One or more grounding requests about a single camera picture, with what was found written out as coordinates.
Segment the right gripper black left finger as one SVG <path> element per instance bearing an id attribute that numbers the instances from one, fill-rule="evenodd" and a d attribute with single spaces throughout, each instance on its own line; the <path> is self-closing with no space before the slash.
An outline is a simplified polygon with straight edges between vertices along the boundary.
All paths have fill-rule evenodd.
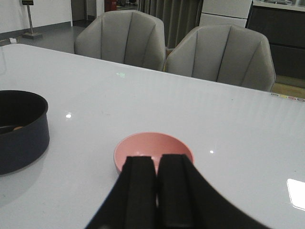
<path id="1" fill-rule="evenodd" d="M 156 174 L 149 156 L 129 156 L 86 226 L 87 229 L 153 229 L 156 226 Z"/>

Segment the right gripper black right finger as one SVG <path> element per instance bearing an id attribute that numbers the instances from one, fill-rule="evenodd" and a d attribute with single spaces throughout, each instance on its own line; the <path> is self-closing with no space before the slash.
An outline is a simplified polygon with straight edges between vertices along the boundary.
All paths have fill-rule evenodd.
<path id="1" fill-rule="evenodd" d="M 162 229 L 265 229 L 216 191 L 186 155 L 164 154 L 158 167 Z"/>

